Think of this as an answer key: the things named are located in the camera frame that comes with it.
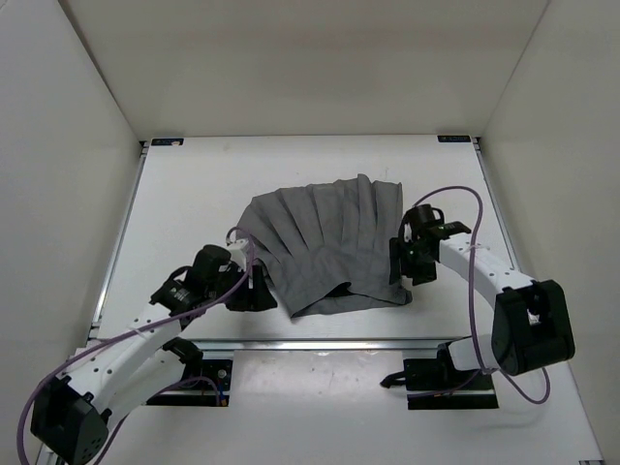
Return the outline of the grey pleated skirt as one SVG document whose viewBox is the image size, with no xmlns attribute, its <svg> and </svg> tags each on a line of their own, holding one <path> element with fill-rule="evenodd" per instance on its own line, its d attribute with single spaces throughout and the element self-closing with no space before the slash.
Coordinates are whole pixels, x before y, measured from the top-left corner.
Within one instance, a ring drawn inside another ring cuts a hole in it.
<svg viewBox="0 0 620 465">
<path fill-rule="evenodd" d="M 360 174 L 256 196 L 237 225 L 295 319 L 410 303 L 390 277 L 389 242 L 402 215 L 401 184 Z"/>
</svg>

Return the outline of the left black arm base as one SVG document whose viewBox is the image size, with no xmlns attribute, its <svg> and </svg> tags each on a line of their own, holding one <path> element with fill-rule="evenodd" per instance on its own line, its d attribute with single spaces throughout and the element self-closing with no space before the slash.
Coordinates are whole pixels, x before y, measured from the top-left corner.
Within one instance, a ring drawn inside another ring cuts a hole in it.
<svg viewBox="0 0 620 465">
<path fill-rule="evenodd" d="M 233 359 L 205 358 L 199 347 L 179 337 L 164 346 L 183 364 L 180 381 L 151 397 L 149 406 L 216 407 L 230 405 Z"/>
</svg>

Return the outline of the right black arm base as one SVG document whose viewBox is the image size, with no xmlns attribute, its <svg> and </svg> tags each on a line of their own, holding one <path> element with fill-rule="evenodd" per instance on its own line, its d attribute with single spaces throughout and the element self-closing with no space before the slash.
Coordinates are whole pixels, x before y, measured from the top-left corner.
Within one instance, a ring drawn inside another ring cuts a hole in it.
<svg viewBox="0 0 620 465">
<path fill-rule="evenodd" d="M 458 371 L 445 347 L 434 358 L 405 358 L 403 369 L 380 381 L 382 388 L 404 387 L 409 411 L 495 410 L 493 380 L 481 370 Z"/>
</svg>

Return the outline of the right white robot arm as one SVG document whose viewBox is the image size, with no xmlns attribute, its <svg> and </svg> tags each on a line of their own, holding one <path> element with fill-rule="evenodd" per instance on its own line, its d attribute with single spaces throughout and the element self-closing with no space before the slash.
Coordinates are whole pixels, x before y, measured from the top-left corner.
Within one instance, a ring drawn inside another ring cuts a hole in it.
<svg viewBox="0 0 620 465">
<path fill-rule="evenodd" d="M 389 242 L 392 283 L 431 283 L 442 265 L 463 278 L 471 295 L 493 309 L 488 334 L 449 342 L 434 364 L 435 379 L 456 388 L 469 372 L 500 370 L 518 376 L 574 357 L 575 343 L 565 293 L 554 280 L 537 281 L 475 242 L 460 222 L 446 222 L 441 209 L 422 204 L 408 210 Z"/>
</svg>

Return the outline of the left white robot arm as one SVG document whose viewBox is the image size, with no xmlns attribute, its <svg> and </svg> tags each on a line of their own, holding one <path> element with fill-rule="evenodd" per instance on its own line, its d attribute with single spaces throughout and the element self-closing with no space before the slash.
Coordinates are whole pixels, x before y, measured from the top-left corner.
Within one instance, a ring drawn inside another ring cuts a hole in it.
<svg viewBox="0 0 620 465">
<path fill-rule="evenodd" d="M 31 433 L 67 464 L 87 464 L 111 429 L 150 398 L 202 381 L 202 351 L 181 332 L 207 309 L 264 311 L 277 303 L 248 238 L 203 246 L 149 298 L 124 333 L 69 360 L 32 402 Z"/>
</svg>

